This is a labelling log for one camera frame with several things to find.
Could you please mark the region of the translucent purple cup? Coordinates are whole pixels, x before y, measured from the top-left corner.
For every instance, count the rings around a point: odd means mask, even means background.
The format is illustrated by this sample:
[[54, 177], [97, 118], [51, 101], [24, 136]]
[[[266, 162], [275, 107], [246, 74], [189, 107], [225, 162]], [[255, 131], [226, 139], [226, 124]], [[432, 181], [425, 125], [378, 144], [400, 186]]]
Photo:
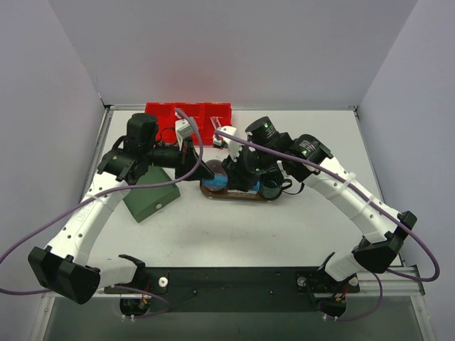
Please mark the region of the translucent purple cup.
[[205, 164], [215, 175], [227, 177], [227, 173], [223, 168], [223, 162], [221, 160], [211, 159], [206, 161]]

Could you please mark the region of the blue toothpaste tube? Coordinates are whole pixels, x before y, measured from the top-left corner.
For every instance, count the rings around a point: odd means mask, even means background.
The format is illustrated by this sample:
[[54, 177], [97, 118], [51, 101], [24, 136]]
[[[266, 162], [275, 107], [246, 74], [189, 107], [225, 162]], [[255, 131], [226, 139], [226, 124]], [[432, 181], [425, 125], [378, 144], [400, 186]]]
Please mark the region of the blue toothpaste tube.
[[[202, 180], [202, 185], [208, 188], [209, 190], [215, 191], [228, 188], [228, 177], [226, 175], [215, 174], [214, 178], [211, 180], [204, 179]], [[259, 191], [260, 182], [258, 181], [250, 189], [246, 191]]]

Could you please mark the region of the clear plastic bag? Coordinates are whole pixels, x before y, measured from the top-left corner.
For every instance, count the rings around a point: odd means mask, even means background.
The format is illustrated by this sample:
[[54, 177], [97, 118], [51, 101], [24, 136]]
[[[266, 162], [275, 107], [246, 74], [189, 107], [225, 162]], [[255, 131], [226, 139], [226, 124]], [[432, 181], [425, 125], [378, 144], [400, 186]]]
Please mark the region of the clear plastic bag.
[[247, 192], [244, 192], [241, 190], [228, 190], [227, 194], [230, 197], [251, 198], [251, 197], [255, 197], [257, 192], [253, 191], [253, 190], [249, 190]]

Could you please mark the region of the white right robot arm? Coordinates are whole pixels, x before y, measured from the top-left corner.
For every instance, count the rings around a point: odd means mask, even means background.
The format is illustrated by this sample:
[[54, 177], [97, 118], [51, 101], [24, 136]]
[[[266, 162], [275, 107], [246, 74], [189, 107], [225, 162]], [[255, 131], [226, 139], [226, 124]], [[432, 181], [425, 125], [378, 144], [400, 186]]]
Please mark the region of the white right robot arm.
[[223, 161], [229, 189], [248, 191], [255, 183], [279, 191], [291, 176], [304, 187], [320, 193], [361, 232], [354, 247], [333, 252], [321, 269], [334, 281], [343, 282], [361, 270], [382, 274], [397, 257], [417, 223], [410, 211], [399, 212], [368, 192], [355, 173], [348, 172], [331, 150], [311, 134], [293, 138], [278, 131], [269, 117], [261, 117], [246, 129], [240, 142], [237, 129], [217, 129], [213, 142], [227, 146]]

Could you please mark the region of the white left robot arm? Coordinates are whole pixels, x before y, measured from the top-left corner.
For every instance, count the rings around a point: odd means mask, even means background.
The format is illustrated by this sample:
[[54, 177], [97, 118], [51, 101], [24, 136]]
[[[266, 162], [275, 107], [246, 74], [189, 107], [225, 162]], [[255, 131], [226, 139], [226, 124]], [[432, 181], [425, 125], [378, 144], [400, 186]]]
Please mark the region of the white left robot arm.
[[84, 304], [102, 287], [122, 284], [130, 292], [146, 283], [144, 263], [127, 255], [91, 266], [89, 257], [103, 227], [118, 204], [132, 190], [139, 190], [139, 179], [150, 166], [172, 168], [176, 181], [213, 179], [202, 160], [203, 145], [198, 125], [181, 109], [176, 110], [176, 145], [156, 140], [158, 119], [136, 113], [120, 136], [103, 155], [83, 201], [63, 228], [44, 248], [34, 247], [28, 262], [42, 287], [77, 304]]

